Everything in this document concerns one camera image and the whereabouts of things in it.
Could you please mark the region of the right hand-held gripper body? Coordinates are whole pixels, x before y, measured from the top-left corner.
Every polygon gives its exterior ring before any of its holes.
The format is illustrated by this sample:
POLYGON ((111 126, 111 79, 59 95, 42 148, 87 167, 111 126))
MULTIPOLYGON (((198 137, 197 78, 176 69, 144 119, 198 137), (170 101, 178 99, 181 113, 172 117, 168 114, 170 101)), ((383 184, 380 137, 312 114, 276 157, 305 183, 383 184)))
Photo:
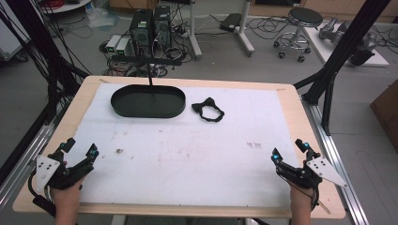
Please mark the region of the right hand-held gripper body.
POLYGON ((301 188, 317 188, 323 179, 346 188, 347 183, 330 162, 323 156, 304 162, 297 172, 279 171, 276 173, 301 188))

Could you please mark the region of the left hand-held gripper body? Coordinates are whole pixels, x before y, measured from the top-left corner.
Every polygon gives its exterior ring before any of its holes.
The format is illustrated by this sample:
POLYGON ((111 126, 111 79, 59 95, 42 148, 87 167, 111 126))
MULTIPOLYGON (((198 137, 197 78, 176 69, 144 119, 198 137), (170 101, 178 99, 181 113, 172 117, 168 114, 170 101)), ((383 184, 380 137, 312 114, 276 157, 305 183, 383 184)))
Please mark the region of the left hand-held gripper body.
POLYGON ((36 191, 43 191, 45 187, 66 189, 75 185, 79 180, 94 170, 95 156, 86 156, 73 167, 64 163, 63 153, 53 153, 45 157, 39 155, 36 162, 36 191))

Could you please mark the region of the black oval tray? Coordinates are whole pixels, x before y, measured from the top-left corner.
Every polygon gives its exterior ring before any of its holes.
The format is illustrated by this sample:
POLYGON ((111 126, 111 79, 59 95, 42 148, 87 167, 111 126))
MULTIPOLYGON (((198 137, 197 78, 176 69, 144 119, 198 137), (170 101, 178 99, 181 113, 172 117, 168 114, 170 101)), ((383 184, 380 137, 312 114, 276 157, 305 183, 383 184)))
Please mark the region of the black oval tray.
POLYGON ((186 106, 184 92, 173 86, 131 84, 111 96, 116 114, 137 118, 173 118, 186 106))

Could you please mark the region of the black bow hair band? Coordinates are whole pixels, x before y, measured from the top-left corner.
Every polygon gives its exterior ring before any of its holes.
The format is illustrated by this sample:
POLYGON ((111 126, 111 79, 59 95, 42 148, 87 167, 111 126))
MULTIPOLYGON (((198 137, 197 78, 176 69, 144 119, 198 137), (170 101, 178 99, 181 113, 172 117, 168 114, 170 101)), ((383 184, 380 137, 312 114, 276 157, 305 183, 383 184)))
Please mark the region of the black bow hair band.
POLYGON ((214 123, 218 123, 220 122, 223 117, 224 117, 224 111, 221 110, 217 105, 215 100, 212 97, 208 97, 206 100, 204 100, 201 103, 193 103, 191 105, 192 109, 199 114, 199 116, 207 121, 207 122, 214 122, 214 123), (208 117, 204 117, 204 108, 205 107, 211 107, 214 110, 216 110, 219 113, 219 116, 217 118, 208 118, 208 117))

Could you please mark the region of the person's left hand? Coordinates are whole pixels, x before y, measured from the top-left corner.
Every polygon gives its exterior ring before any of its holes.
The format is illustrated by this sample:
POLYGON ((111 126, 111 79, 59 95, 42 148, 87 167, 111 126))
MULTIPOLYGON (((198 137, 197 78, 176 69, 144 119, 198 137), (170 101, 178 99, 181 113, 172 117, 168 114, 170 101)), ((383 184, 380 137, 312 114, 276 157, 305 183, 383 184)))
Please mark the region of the person's left hand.
POLYGON ((56 207, 78 206, 80 204, 80 191, 84 177, 66 189, 51 189, 51 195, 56 207))

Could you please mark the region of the person's right hand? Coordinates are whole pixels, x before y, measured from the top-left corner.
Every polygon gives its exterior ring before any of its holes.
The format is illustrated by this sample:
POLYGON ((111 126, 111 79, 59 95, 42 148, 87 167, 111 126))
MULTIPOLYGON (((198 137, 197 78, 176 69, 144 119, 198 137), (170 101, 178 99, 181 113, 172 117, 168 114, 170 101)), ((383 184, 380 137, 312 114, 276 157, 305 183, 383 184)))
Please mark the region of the person's right hand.
POLYGON ((299 187, 289 182, 290 200, 292 206, 311 206, 313 202, 314 190, 312 188, 299 187))

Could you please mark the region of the brown wooden cabinet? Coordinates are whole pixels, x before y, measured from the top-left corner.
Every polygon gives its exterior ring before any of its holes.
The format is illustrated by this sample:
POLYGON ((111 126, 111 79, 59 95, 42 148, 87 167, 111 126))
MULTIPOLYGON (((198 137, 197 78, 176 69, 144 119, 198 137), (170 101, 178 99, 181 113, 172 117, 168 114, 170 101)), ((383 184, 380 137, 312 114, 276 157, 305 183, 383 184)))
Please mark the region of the brown wooden cabinet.
POLYGON ((398 79, 383 91, 370 107, 398 153, 398 79))

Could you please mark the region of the white table mat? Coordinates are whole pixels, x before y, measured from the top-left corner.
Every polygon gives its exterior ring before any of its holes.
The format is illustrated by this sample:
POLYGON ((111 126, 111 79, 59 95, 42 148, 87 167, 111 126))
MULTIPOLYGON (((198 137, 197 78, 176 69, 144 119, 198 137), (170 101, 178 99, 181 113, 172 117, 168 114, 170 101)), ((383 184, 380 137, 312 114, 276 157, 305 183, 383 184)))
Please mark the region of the white table mat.
POLYGON ((127 118, 114 112, 118 85, 99 87, 65 159, 80 162, 99 150, 84 180, 85 203, 277 207, 289 204, 289 186, 270 157, 278 149, 299 162, 275 90, 186 87, 188 107, 169 119, 127 118), (202 119, 191 105, 213 98, 225 115, 202 119))

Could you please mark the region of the white floor board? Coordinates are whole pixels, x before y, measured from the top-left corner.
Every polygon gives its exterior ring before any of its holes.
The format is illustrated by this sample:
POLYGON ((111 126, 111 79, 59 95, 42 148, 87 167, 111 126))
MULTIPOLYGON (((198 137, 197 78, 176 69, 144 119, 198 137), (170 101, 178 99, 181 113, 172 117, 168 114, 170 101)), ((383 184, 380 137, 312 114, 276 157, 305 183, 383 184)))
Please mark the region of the white floor board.
MULTIPOLYGON (((334 51, 335 46, 328 39, 322 40, 319 38, 318 31, 315 28, 305 27, 303 31, 312 45, 312 51, 316 52, 321 61, 325 63, 334 51)), ((389 65, 387 60, 377 50, 372 50, 372 53, 374 55, 363 64, 364 67, 382 68, 389 65)))

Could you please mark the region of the grey and black robot part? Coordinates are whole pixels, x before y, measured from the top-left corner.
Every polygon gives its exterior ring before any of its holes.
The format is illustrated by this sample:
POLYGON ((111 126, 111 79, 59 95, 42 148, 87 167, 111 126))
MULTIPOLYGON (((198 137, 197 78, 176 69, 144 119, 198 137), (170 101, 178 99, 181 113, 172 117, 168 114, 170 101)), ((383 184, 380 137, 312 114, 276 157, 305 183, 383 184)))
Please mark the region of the grey and black robot part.
POLYGON ((361 66, 373 55, 373 50, 376 47, 376 34, 369 32, 367 33, 360 44, 356 47, 352 56, 348 59, 348 62, 353 66, 361 66))

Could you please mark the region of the small white power box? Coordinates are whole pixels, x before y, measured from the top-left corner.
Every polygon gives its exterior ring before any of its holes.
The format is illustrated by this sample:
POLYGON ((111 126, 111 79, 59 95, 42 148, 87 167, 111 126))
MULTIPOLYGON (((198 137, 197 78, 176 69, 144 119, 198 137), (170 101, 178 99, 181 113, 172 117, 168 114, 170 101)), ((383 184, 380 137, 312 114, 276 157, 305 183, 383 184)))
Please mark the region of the small white power box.
POLYGON ((120 35, 113 35, 111 37, 111 39, 106 44, 107 53, 115 53, 115 49, 116 49, 120 39, 121 39, 120 35))
POLYGON ((123 37, 119 40, 118 45, 115 49, 117 55, 130 56, 130 40, 127 37, 123 37))

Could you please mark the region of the grey equipment case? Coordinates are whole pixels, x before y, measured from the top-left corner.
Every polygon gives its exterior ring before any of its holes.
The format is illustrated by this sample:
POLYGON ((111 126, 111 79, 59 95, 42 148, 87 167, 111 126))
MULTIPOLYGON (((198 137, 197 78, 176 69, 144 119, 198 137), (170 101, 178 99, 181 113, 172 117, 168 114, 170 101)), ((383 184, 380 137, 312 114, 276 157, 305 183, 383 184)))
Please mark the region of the grey equipment case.
MULTIPOLYGON (((13 15, 9 16, 12 27, 25 43, 28 43, 30 37, 25 32, 21 23, 13 15)), ((21 42, 9 30, 9 28, 0 20, 0 61, 9 61, 21 48, 21 42)))

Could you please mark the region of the black round rolling stool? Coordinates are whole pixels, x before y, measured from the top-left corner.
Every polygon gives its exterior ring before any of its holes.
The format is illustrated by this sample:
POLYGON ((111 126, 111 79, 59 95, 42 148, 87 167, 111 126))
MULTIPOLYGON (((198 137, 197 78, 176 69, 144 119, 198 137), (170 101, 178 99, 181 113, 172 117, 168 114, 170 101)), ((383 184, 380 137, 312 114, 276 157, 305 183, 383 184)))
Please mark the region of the black round rolling stool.
POLYGON ((285 32, 279 35, 273 43, 273 47, 280 51, 278 57, 285 58, 285 49, 300 51, 299 62, 305 61, 305 54, 310 53, 311 47, 309 39, 303 34, 306 27, 316 28, 323 22, 323 17, 316 11, 306 7, 295 7, 288 12, 287 20, 289 24, 296 27, 294 32, 285 32))

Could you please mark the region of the black computer tower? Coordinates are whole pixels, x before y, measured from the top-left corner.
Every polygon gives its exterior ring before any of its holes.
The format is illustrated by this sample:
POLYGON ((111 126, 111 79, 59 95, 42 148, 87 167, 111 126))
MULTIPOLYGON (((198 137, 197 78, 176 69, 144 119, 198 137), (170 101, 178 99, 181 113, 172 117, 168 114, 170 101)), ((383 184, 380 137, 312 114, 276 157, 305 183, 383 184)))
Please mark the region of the black computer tower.
POLYGON ((171 43, 171 8, 156 6, 154 10, 155 41, 164 49, 170 48, 171 43))
POLYGON ((151 56, 154 38, 153 13, 151 9, 140 8, 135 11, 130 24, 130 36, 136 56, 151 56))

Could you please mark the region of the aluminium rail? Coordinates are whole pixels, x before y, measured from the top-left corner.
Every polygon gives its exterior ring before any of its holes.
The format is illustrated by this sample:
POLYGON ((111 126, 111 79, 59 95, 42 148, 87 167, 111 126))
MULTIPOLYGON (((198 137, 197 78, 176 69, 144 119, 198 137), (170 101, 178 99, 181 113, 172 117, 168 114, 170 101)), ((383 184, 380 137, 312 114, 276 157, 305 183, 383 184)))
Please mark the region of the aluminium rail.
POLYGON ((50 106, 46 105, 0 167, 0 212, 7 206, 26 175, 33 170, 32 164, 36 156, 43 152, 68 107, 69 105, 58 104, 54 115, 49 115, 50 106))
POLYGON ((315 137, 318 139, 322 152, 326 155, 331 165, 337 170, 337 173, 342 176, 344 181, 346 181, 346 187, 337 188, 338 193, 343 200, 344 210, 348 213, 354 225, 370 225, 360 204, 357 193, 350 181, 338 149, 332 137, 327 134, 321 125, 321 110, 318 106, 310 105, 308 102, 304 101, 303 98, 300 100, 310 123, 313 126, 315 137))

